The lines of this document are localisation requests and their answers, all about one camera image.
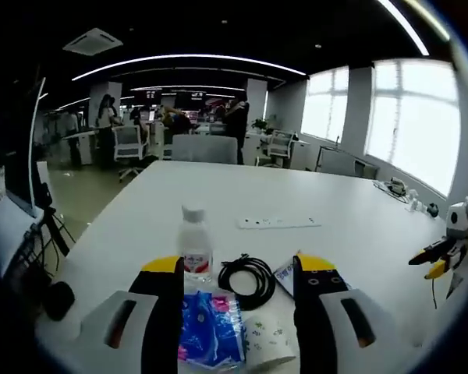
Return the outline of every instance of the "plastic bag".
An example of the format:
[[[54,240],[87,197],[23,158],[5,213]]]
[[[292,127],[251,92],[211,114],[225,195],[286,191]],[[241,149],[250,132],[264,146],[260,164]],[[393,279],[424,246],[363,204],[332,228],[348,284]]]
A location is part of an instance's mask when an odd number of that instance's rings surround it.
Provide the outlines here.
[[[236,296],[193,291],[183,300],[180,361],[205,369],[231,369],[244,362],[243,321]]]

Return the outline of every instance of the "window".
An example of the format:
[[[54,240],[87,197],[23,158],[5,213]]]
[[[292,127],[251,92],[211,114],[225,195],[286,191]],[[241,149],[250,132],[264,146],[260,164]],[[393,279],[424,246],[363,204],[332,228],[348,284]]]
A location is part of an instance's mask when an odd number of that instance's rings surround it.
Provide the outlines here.
[[[377,62],[366,153],[447,196],[459,153],[457,85],[450,64]]]
[[[338,142],[345,123],[349,68],[311,76],[307,85],[301,132]]]

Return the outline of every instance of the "power strip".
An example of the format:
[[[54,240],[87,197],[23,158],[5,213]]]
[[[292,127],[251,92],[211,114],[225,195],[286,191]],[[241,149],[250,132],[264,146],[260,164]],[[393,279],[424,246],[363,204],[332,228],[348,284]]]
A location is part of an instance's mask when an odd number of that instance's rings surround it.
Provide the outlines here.
[[[312,228],[319,227],[321,224],[312,217],[302,217],[296,219],[282,218],[240,218],[237,221],[237,227],[245,230],[264,230],[267,228]]]

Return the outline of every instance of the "paper cup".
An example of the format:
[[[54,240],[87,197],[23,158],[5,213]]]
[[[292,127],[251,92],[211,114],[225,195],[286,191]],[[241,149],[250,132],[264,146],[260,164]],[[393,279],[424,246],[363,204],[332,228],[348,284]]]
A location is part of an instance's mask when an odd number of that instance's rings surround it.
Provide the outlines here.
[[[284,331],[273,317],[255,315],[244,326],[248,370],[269,370],[295,358]]]

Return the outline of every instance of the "black ceiling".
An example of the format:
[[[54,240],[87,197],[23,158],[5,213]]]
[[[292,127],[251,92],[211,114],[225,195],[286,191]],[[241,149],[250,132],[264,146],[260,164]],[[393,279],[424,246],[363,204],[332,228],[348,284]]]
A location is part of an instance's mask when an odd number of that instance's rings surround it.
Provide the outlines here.
[[[420,34],[431,58],[449,59],[447,47],[402,2],[394,2]],[[315,9],[281,9],[276,13],[232,2],[209,11],[179,4],[118,3],[114,10],[32,9],[8,11],[0,22],[0,101],[14,87],[28,87],[47,77],[43,108],[56,108],[88,96],[92,84],[108,79],[123,82],[123,96],[136,86],[203,84],[241,87],[248,77],[230,69],[264,76],[269,88],[304,77],[247,62],[174,58],[138,62],[107,69],[72,82],[74,76],[114,62],[166,54],[216,54],[252,58],[312,74],[341,65],[364,65],[398,57],[420,57],[403,28],[376,0],[318,2]],[[123,46],[93,57],[62,47],[98,27],[120,39]]]

